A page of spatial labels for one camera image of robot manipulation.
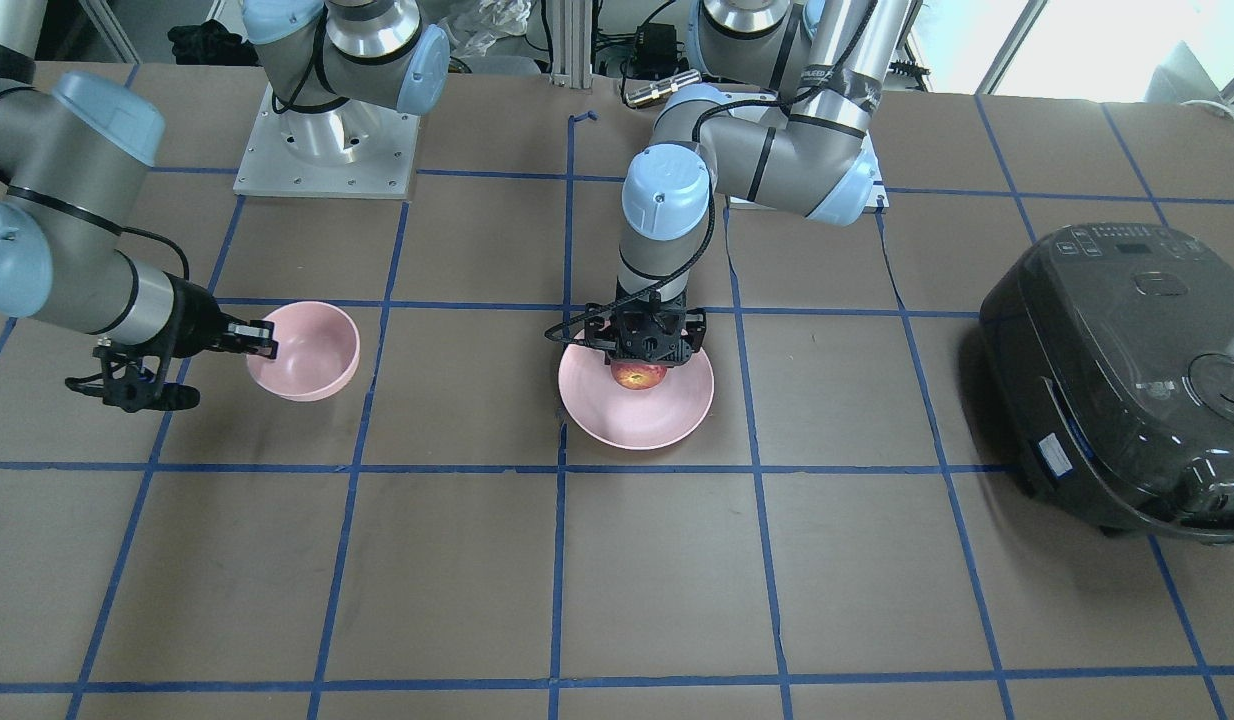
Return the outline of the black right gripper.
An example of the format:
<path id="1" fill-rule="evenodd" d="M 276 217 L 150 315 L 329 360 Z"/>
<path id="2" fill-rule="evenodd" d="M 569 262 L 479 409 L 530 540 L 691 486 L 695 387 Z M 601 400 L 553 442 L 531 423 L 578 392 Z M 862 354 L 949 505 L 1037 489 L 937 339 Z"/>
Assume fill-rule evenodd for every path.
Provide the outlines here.
<path id="1" fill-rule="evenodd" d="M 167 324 L 157 333 L 157 354 L 191 357 L 216 351 L 276 359 L 275 324 L 268 320 L 242 322 L 228 316 L 218 301 L 195 283 L 172 279 L 172 288 L 174 304 Z"/>

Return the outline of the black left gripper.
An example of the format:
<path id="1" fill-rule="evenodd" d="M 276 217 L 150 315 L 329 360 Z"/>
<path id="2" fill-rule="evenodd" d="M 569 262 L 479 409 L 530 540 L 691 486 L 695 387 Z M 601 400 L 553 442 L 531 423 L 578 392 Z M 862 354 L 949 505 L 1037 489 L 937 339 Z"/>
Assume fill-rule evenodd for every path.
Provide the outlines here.
<path id="1" fill-rule="evenodd" d="M 698 354 L 707 336 L 705 309 L 631 303 L 617 308 L 603 327 L 603 354 L 618 363 L 685 366 Z"/>

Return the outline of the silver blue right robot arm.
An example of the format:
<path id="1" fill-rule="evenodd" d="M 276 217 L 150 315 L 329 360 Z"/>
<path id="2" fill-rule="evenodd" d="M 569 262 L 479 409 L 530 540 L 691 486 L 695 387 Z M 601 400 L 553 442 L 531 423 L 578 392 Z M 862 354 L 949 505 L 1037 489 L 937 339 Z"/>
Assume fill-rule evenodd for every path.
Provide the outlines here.
<path id="1" fill-rule="evenodd" d="M 204 288 L 118 249 L 167 123 L 93 73 L 37 90 L 44 7 L 0 1 L 0 312 L 91 333 L 123 356 L 271 359 L 271 324 L 230 316 Z M 415 1 L 246 1 L 241 14 L 275 111 L 362 101 L 420 117 L 445 85 L 450 42 Z"/>

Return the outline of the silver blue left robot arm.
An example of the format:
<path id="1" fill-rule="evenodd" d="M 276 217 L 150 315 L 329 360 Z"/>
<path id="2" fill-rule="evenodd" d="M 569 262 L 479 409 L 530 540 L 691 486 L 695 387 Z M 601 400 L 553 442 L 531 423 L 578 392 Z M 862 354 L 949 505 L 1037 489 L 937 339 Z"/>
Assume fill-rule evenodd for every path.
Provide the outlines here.
<path id="1" fill-rule="evenodd" d="M 695 1 L 691 67 L 769 91 L 673 91 L 622 186 L 626 227 L 612 305 L 590 306 L 584 343 L 612 363 L 684 366 L 707 322 L 687 306 L 716 204 L 740 199 L 814 222 L 854 224 L 879 161 L 868 126 L 909 1 Z"/>

